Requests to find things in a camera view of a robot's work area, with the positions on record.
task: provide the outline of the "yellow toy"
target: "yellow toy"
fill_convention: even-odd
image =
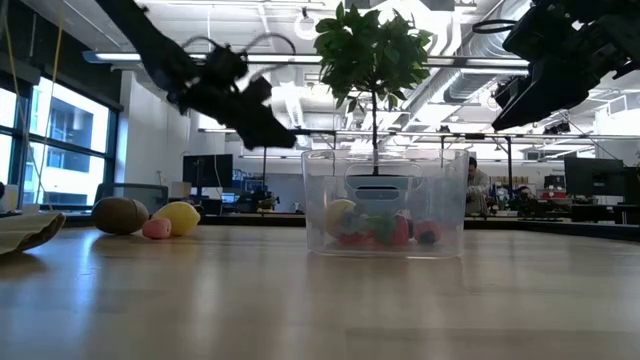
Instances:
[[[334,200],[324,210],[324,228],[329,235],[338,238],[343,214],[356,207],[356,203],[347,199]]]
[[[171,221],[171,236],[184,236],[198,225],[200,214],[191,204],[177,201],[163,206],[153,218],[168,219]]]

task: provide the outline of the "white wall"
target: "white wall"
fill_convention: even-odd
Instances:
[[[123,73],[116,180],[169,185],[182,180],[191,119]]]

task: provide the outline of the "desk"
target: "desk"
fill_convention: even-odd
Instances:
[[[0,359],[640,358],[637,245],[467,231],[462,260],[400,260],[304,238],[63,230],[0,263]]]

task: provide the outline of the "beige cloth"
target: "beige cloth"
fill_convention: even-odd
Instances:
[[[487,201],[489,196],[489,175],[476,170],[473,179],[469,179],[467,184],[467,196],[471,201],[467,202],[465,213],[467,214],[486,214]]]
[[[62,229],[65,219],[59,212],[0,218],[0,254],[25,251],[46,243]]]

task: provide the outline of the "ceiling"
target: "ceiling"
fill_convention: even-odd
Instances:
[[[51,0],[22,0],[48,20],[57,23],[62,13],[65,30],[91,49],[101,52],[133,52],[128,40],[111,23],[99,6],[92,0],[64,0],[60,12],[59,2]],[[313,19],[333,16],[340,0],[308,2],[297,0],[271,0],[244,2],[231,0],[139,0],[148,7],[148,16],[156,27],[178,43],[204,35],[218,43],[228,43],[234,49],[242,49],[256,36],[275,32],[287,36],[300,54],[313,54]],[[375,8],[383,11],[395,8],[403,16],[416,18],[416,26],[435,34],[430,45],[432,55],[511,56],[501,49],[499,38],[492,40],[468,34],[471,24],[484,18],[498,4],[498,0],[456,0],[463,11],[431,11],[418,0],[375,1]],[[474,7],[463,5],[475,3]],[[528,8],[528,0],[504,0],[492,16],[519,17]],[[307,7],[309,19],[303,19],[301,8]],[[206,52],[205,42],[188,47],[192,52]],[[250,53],[290,53],[281,40],[260,41]],[[138,80],[152,90],[157,90],[139,65],[114,66],[136,71]],[[259,70],[252,66],[252,71]],[[318,83],[317,66],[288,66],[269,74],[274,86],[272,106],[274,113],[287,126],[300,125],[307,128],[363,129],[371,126],[371,117],[358,111],[345,116],[344,109],[335,109],[329,89]],[[490,124],[497,115],[495,103],[490,99],[492,86],[504,74],[461,74],[459,70],[433,69],[432,77],[414,93],[407,94],[409,102],[401,106],[403,113],[382,115],[381,127],[405,131],[435,131],[441,125],[454,132],[493,132]],[[595,108],[613,98],[620,97],[618,89],[640,88],[640,75],[633,74],[621,81],[605,79],[600,90],[570,114],[581,130],[592,130]],[[443,91],[455,96],[453,90],[464,89],[465,98],[456,103],[442,103]],[[553,124],[559,118],[542,121],[539,126],[511,129],[509,132],[541,133],[546,123]]]

